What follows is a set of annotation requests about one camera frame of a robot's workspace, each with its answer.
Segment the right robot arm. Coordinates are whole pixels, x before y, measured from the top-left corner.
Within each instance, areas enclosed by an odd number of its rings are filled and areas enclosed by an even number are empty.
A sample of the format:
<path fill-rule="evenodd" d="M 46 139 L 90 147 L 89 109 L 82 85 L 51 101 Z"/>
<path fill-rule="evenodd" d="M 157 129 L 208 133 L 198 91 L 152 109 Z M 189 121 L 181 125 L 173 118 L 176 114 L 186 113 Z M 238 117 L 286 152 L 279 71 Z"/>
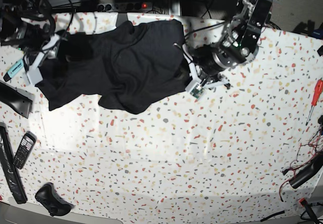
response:
<path fill-rule="evenodd" d="M 59 31 L 58 39 L 49 45 L 56 35 L 56 22 L 48 0 L 1 0 L 1 46 L 12 46 L 24 53 L 23 66 L 27 70 L 35 63 L 37 55 L 46 60 L 64 58 L 61 41 L 67 31 Z"/>

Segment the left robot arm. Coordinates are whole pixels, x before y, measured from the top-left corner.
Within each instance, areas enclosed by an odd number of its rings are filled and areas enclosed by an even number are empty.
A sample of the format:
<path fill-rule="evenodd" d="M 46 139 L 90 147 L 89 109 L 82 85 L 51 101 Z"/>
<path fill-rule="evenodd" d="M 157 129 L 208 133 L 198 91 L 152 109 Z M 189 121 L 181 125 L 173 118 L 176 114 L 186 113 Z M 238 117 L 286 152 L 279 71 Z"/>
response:
<path fill-rule="evenodd" d="M 227 69 L 247 64 L 258 53 L 258 40 L 264 26 L 270 21 L 273 0 L 239 0 L 238 12 L 231 20 L 202 27 L 187 33 L 177 47 L 188 62 L 192 80 L 185 90 L 199 97 L 207 89 L 224 85 L 230 88 L 229 80 L 221 75 Z M 216 43 L 192 49 L 187 40 L 197 32 L 223 27 Z"/>

